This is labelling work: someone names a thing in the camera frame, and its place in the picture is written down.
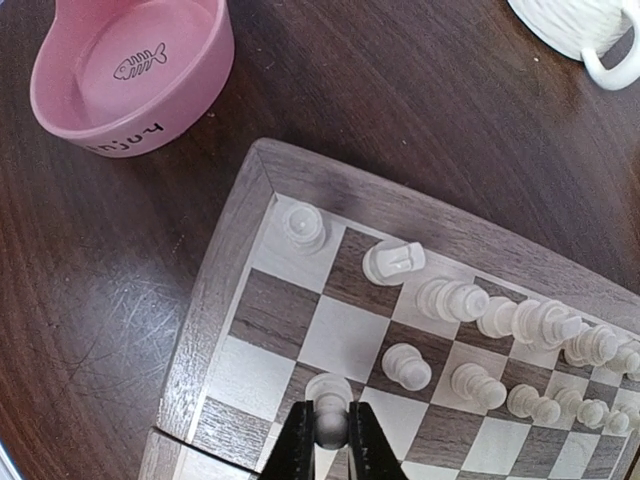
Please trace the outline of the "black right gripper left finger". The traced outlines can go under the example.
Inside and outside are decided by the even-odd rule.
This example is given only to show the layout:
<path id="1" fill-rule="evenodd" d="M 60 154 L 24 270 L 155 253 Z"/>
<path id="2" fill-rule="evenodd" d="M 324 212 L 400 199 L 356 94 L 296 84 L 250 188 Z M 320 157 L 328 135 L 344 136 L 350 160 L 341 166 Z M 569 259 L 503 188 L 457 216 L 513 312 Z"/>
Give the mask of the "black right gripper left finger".
<path id="1" fill-rule="evenodd" d="M 295 402 L 260 476 L 260 480 L 315 478 L 315 415 L 312 401 Z"/>

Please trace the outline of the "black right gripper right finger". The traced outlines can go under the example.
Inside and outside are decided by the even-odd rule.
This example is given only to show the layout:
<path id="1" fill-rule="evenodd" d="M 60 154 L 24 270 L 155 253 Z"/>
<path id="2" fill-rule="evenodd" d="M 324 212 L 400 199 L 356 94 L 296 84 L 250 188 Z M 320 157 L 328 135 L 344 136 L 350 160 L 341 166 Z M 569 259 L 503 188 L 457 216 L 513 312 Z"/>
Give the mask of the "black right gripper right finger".
<path id="1" fill-rule="evenodd" d="M 405 474 L 371 405 L 351 402 L 348 422 L 348 478 L 405 480 Z"/>

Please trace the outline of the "white pawn chess piece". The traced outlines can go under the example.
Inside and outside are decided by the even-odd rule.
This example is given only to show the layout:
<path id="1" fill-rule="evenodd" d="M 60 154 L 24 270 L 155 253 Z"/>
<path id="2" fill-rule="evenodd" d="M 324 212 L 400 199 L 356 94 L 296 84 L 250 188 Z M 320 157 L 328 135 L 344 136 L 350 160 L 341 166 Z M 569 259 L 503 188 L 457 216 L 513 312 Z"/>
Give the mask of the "white pawn chess piece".
<path id="1" fill-rule="evenodd" d="M 508 394 L 508 411 L 518 418 L 530 417 L 534 422 L 551 425 L 561 416 L 561 407 L 556 400 L 540 396 L 530 385 L 518 384 Z"/>

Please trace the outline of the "white bishop chess piece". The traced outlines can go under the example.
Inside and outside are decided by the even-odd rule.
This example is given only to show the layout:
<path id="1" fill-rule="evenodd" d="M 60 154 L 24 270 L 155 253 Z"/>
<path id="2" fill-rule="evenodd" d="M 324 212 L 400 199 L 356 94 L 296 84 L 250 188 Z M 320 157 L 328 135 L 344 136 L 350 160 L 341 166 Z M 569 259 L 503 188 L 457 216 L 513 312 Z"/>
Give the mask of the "white bishop chess piece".
<path id="1" fill-rule="evenodd" d="M 449 323 L 473 322 L 488 310 L 489 294 L 478 285 L 449 278 L 431 279 L 416 294 L 421 314 Z"/>

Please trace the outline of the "white knight chess piece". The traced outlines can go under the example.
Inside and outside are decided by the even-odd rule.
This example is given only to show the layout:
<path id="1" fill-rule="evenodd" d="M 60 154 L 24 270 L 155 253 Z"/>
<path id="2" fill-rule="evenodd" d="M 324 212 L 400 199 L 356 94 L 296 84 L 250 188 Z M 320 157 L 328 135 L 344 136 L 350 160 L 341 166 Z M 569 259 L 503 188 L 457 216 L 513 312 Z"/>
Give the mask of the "white knight chess piece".
<path id="1" fill-rule="evenodd" d="M 425 268 L 426 254 L 419 242 L 385 240 L 371 247 L 364 255 L 365 277 L 379 286 L 397 286 L 412 274 Z"/>

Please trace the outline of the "white king chess piece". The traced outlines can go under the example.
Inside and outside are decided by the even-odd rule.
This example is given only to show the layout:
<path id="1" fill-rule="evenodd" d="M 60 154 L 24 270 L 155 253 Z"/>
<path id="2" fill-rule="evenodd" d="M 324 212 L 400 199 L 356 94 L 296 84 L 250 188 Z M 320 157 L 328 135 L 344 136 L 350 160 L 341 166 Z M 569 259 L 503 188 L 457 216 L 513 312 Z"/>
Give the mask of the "white king chess piece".
<path id="1" fill-rule="evenodd" d="M 487 337 L 512 336 L 532 350 L 551 351 L 581 332 L 582 319 L 557 300 L 516 303 L 499 296 L 490 298 L 488 310 L 476 324 Z"/>

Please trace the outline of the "white rook chess piece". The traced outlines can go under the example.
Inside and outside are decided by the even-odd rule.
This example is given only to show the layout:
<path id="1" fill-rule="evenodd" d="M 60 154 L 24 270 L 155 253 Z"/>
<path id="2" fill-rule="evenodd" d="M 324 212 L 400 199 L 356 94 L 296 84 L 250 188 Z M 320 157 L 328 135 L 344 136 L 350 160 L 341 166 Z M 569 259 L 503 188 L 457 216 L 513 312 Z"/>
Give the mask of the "white rook chess piece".
<path id="1" fill-rule="evenodd" d="M 321 212 L 305 202 L 294 202 L 283 214 L 282 228 L 292 248 L 301 255 L 320 251 L 327 240 Z"/>

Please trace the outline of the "white queen chess piece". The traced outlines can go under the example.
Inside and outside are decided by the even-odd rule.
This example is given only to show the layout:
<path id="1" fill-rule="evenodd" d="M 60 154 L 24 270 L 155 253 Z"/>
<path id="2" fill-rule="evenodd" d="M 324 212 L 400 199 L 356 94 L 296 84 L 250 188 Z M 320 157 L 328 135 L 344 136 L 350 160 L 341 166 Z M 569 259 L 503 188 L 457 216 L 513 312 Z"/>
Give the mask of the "white queen chess piece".
<path id="1" fill-rule="evenodd" d="M 565 361 L 572 366 L 602 366 L 618 350 L 618 339 L 607 325 L 581 324 L 580 333 L 563 344 Z"/>

